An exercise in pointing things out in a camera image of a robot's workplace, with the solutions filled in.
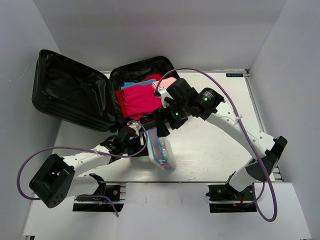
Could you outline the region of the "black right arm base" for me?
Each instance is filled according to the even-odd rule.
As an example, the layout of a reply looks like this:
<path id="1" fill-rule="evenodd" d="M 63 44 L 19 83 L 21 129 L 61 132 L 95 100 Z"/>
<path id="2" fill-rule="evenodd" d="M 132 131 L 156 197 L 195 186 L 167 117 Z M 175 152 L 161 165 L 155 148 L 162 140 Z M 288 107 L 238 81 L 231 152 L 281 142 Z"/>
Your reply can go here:
<path id="1" fill-rule="evenodd" d="M 257 208 L 254 201 L 252 186 L 241 192 L 233 191 L 224 184 L 209 184 L 205 196 L 209 201 L 209 212 L 222 213 L 254 213 Z"/>

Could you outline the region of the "magenta garment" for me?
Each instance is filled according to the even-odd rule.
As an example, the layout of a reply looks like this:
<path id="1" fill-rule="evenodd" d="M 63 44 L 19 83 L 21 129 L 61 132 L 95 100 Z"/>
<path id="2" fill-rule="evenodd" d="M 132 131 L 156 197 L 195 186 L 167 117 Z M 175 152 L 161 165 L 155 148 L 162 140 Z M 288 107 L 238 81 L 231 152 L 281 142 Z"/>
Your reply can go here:
<path id="1" fill-rule="evenodd" d="M 126 114 L 129 118 L 138 121 L 144 115 L 151 114 L 162 106 L 160 98 L 154 96 L 152 84 L 134 85 L 121 90 L 124 99 Z"/>

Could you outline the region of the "first aid tin box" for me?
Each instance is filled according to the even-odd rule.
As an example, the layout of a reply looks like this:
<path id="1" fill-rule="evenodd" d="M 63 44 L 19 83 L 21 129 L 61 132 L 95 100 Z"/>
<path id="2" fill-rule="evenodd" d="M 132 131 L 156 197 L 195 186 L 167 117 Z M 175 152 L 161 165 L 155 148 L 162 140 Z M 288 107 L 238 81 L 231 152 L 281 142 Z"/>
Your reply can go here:
<path id="1" fill-rule="evenodd" d="M 170 142 L 157 136 L 157 128 L 147 130 L 147 150 L 150 161 L 164 171 L 174 171 L 176 161 Z"/>

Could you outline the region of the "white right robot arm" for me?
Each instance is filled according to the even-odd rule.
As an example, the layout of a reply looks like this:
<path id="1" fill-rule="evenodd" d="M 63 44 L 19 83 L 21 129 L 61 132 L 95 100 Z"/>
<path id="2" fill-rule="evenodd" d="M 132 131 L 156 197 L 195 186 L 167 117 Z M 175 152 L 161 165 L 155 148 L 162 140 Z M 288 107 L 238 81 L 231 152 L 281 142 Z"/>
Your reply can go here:
<path id="1" fill-rule="evenodd" d="M 192 116 L 220 128 L 250 153 L 251 159 L 225 184 L 226 195 L 233 200 L 254 182 L 267 181 L 288 143 L 283 136 L 275 138 L 245 123 L 212 88 L 197 92 L 185 79 L 179 78 L 169 87 L 156 87 L 154 96 L 162 104 L 152 112 L 159 138 L 167 137 L 170 130 L 180 128 Z"/>

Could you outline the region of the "pink towel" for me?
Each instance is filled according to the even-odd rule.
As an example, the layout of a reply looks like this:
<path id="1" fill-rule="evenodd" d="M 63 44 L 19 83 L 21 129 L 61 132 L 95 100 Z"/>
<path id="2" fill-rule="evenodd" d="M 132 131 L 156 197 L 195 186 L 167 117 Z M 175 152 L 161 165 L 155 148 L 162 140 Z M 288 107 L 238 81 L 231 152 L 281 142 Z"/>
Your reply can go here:
<path id="1" fill-rule="evenodd" d="M 174 77 L 169 77 L 169 78 L 165 78 L 163 79 L 161 82 L 155 81 L 151 84 L 152 88 L 154 89 L 154 93 L 153 95 L 155 97 L 159 97 L 160 93 L 159 93 L 159 89 L 166 89 L 168 88 L 170 85 L 172 85 L 177 79 Z"/>

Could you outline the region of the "teal shirt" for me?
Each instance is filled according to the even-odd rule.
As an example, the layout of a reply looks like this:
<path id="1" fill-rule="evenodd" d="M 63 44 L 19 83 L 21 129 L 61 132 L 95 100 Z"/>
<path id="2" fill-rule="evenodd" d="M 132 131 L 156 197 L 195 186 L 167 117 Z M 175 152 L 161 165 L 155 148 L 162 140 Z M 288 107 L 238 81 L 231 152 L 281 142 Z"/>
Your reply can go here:
<path id="1" fill-rule="evenodd" d="M 152 87 L 152 83 L 157 82 L 157 80 L 155 78 L 150 79 L 150 80 L 146 80 L 146 81 L 142 81 L 142 82 L 125 82 L 124 86 L 122 86 L 120 88 L 120 90 L 122 91 L 123 89 L 129 88 L 129 87 L 134 87 L 134 86 L 148 86 L 149 88 L 153 89 Z"/>

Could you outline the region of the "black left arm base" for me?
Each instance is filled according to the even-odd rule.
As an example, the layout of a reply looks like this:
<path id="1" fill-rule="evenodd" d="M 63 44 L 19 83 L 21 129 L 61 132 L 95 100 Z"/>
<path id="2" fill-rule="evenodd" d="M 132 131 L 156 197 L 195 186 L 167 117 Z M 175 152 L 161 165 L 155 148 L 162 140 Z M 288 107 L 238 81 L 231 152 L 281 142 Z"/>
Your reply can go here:
<path id="1" fill-rule="evenodd" d="M 95 197 L 77 196 L 73 203 L 73 212 L 119 213 L 126 198 L 125 183 L 100 183 L 93 193 Z"/>

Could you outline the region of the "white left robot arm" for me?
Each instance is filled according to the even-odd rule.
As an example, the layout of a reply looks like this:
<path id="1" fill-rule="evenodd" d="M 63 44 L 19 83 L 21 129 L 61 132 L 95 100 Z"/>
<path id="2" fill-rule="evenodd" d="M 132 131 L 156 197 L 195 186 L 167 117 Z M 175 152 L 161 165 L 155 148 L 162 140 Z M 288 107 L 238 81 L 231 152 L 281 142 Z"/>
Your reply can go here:
<path id="1" fill-rule="evenodd" d="M 76 196 L 75 179 L 81 174 L 122 158 L 138 157 L 148 148 L 147 132 L 138 125 L 126 125 L 116 135 L 92 149 L 72 147 L 78 154 L 51 154 L 29 182 L 30 189 L 48 208 L 58 206 L 65 198 Z"/>

